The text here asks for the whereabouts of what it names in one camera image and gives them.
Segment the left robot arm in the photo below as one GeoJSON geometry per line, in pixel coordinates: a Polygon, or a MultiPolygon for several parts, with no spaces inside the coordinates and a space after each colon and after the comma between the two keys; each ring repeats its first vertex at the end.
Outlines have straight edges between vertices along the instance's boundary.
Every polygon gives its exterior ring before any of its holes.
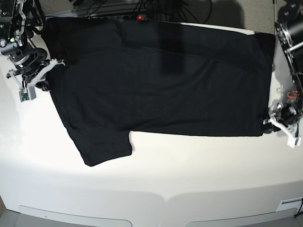
{"type": "Polygon", "coordinates": [[[303,2],[287,0],[278,12],[275,30],[287,60],[296,90],[288,91],[287,102],[263,121],[269,132],[284,131],[289,138],[299,139],[299,122],[303,118],[303,2]]]}

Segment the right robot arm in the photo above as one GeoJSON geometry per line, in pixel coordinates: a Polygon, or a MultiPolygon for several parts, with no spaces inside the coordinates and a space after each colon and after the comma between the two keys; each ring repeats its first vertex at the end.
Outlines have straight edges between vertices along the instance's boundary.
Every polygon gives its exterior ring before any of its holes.
{"type": "Polygon", "coordinates": [[[47,58],[48,53],[32,41],[46,29],[46,17],[38,0],[2,0],[0,2],[0,53],[14,69],[7,73],[19,88],[28,92],[37,87],[50,91],[49,71],[64,60],[47,58]]]}

